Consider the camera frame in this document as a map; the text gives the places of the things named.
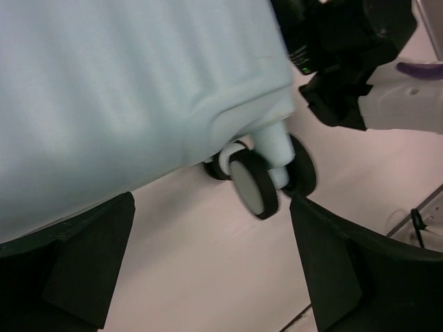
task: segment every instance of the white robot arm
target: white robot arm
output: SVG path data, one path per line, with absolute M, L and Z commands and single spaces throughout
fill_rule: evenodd
M 359 98 L 368 129 L 412 129 L 443 133 L 443 63 L 398 59 L 380 66 Z

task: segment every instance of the wheel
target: wheel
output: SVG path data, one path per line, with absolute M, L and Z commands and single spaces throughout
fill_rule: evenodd
M 238 196 L 261 220 L 278 211 L 278 195 L 268 173 L 268 162 L 257 152 L 242 150 L 229 158 L 230 175 Z
M 226 148 L 212 157 L 208 163 L 203 163 L 203 168 L 207 175 L 215 180 L 230 180 L 229 157 L 237 151 L 248 149 L 248 146 L 241 140 L 230 143 Z
M 317 186 L 316 168 L 303 144 L 294 136 L 290 136 L 296 157 L 286 166 L 289 183 L 282 191 L 289 197 L 295 193 L 309 196 Z

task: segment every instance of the black tire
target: black tire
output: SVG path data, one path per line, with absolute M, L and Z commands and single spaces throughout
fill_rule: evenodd
M 248 149 L 248 146 L 241 140 L 237 140 L 235 143 L 241 144 L 245 149 Z M 216 153 L 209 163 L 203 163 L 203 169 L 211 178 L 219 181 L 227 181 L 230 180 L 230 176 L 223 172 L 222 168 L 220 167 L 220 153 L 221 152 Z
M 317 187 L 316 168 L 303 144 L 294 136 L 290 136 L 296 157 L 286 166 L 289 183 L 282 191 L 289 197 L 295 193 L 306 197 Z
M 229 168 L 235 191 L 251 214 L 265 220 L 277 213 L 277 191 L 268 173 L 268 162 L 261 155 L 250 150 L 235 152 L 229 158 Z

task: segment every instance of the caster wheel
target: caster wheel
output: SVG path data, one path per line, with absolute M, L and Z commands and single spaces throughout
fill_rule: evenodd
M 282 191 L 289 197 L 292 197 L 295 193 L 309 196 L 317 186 L 316 169 L 311 156 L 302 143 L 292 135 L 291 142 L 296 157 L 286 166 L 289 183 L 282 188 Z
M 268 163 L 257 152 L 242 150 L 229 158 L 235 190 L 248 210 L 261 220 L 278 211 L 278 196 L 268 173 Z
M 229 144 L 226 148 L 213 156 L 209 163 L 203 163 L 207 175 L 215 180 L 230 180 L 229 157 L 237 151 L 248 149 L 247 145 L 238 140 Z

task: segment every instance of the white table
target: white table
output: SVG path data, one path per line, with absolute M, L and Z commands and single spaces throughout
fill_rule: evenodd
M 435 59 L 422 26 L 404 55 Z M 316 161 L 311 198 L 327 209 L 387 232 L 443 182 L 443 136 L 327 128 L 297 103 L 289 126 Z M 271 220 L 256 221 L 230 183 L 200 167 L 134 194 L 106 332 L 278 332 L 308 305 L 286 198 Z

